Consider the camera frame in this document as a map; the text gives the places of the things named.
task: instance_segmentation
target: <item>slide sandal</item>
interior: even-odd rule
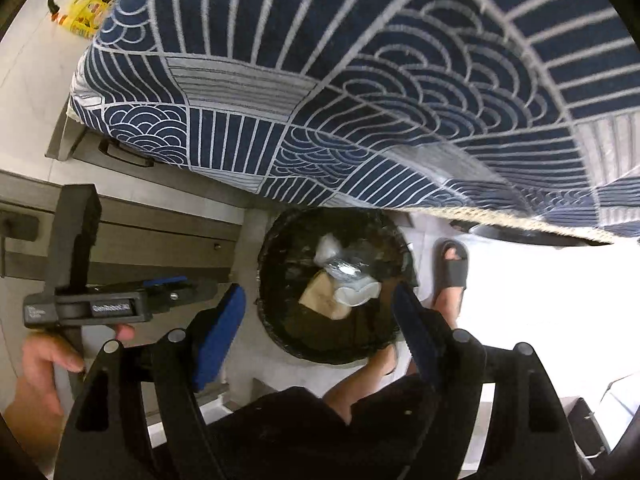
[[[455,248],[459,260],[445,260],[444,254],[450,249]],[[460,295],[460,305],[458,306],[458,314],[460,314],[460,306],[462,306],[462,297],[465,295],[466,276],[469,272],[469,253],[461,242],[447,238],[438,240],[434,250],[433,263],[433,301],[440,294],[443,288],[449,286],[461,286],[462,295]]]

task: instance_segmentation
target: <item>screw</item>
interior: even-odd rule
[[[459,343],[468,343],[471,340],[471,334],[466,330],[457,328],[453,331],[453,339]]]
[[[529,343],[518,343],[516,345],[516,350],[520,352],[522,355],[533,354],[533,346],[531,346]]]
[[[185,337],[187,337],[187,333],[181,328],[176,328],[175,330],[171,330],[166,338],[172,343],[179,343],[184,340]]]
[[[120,348],[120,343],[118,343],[115,339],[107,341],[102,347],[102,349],[107,354],[113,354],[118,348]]]

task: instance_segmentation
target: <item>trash bin liner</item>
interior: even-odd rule
[[[258,256],[258,315],[269,336],[288,353],[309,361],[346,364],[373,354],[396,339],[391,309],[375,298],[331,320],[298,303],[320,269],[314,255],[320,238],[332,233],[346,248],[360,239],[377,250],[371,275],[380,282],[402,276],[416,286],[414,262],[404,237],[380,210],[290,209],[266,235]]]

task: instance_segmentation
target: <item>blue and white patterned fabric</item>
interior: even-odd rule
[[[70,102],[284,202],[640,234],[640,52],[608,0],[117,0]]]

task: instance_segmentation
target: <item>black shorts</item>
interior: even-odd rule
[[[321,399],[294,387],[208,428],[229,480],[390,480],[412,462],[435,403],[418,376],[404,377],[354,404],[347,426]]]

